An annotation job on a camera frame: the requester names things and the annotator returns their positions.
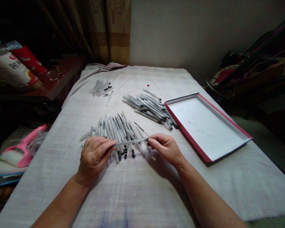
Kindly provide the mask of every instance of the curtain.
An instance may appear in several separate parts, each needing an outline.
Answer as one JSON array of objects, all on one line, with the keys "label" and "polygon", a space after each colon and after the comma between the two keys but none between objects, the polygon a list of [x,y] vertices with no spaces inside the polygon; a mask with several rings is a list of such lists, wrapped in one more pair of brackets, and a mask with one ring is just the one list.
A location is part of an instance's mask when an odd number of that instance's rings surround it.
[{"label": "curtain", "polygon": [[91,61],[129,64],[131,0],[35,0],[62,47]]}]

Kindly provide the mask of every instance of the lint roller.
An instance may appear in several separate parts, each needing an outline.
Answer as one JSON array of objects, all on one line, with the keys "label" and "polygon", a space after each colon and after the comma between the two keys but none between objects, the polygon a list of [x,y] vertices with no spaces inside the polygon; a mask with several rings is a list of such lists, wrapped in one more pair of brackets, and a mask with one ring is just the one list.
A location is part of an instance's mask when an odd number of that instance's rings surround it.
[{"label": "lint roller", "polygon": [[33,159],[33,157],[29,154],[26,146],[30,141],[32,141],[38,135],[38,132],[42,132],[47,128],[46,124],[41,125],[40,127],[33,130],[29,133],[21,142],[16,146],[8,147],[1,155],[1,159],[6,161],[14,166],[25,167],[28,166]]}]

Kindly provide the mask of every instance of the white cloth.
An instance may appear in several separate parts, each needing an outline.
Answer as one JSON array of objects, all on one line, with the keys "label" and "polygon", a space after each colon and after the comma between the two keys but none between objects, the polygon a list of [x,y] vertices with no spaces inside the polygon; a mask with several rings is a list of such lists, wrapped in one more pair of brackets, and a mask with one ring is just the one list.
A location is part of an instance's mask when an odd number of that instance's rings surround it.
[{"label": "white cloth", "polygon": [[[124,94],[148,89],[163,101],[200,92],[214,100],[184,69],[128,66],[110,72],[85,70],[53,124],[35,158],[0,214],[0,227],[29,227],[76,173],[81,153],[80,137],[100,117],[124,109],[149,135],[175,138],[188,161],[243,220],[285,215],[285,175],[250,141],[240,150],[207,167],[179,130],[167,130],[121,101]],[[107,97],[89,90],[97,79],[114,86]],[[180,179],[155,151],[144,159],[139,151],[117,165],[112,162],[94,183],[74,227],[192,227],[193,211]]]}]

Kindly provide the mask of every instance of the red-rimmed box lid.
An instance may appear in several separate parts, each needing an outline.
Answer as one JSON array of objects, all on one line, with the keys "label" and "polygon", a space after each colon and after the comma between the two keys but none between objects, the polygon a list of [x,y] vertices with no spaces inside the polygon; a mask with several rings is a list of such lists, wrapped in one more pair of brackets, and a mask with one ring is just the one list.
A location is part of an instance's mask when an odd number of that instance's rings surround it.
[{"label": "red-rimmed box lid", "polygon": [[166,101],[165,106],[206,162],[214,162],[252,139],[199,93]]}]

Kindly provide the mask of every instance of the floor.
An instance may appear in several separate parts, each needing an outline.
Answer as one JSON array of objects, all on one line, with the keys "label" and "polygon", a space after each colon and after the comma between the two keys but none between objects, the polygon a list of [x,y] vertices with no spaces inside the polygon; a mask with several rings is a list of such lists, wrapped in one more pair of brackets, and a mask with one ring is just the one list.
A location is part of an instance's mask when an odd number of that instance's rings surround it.
[{"label": "floor", "polygon": [[[285,145],[253,117],[245,120],[238,115],[230,116],[253,137],[253,141],[258,147],[285,173]],[[246,222],[246,224],[251,228],[285,228],[285,216]]]}]

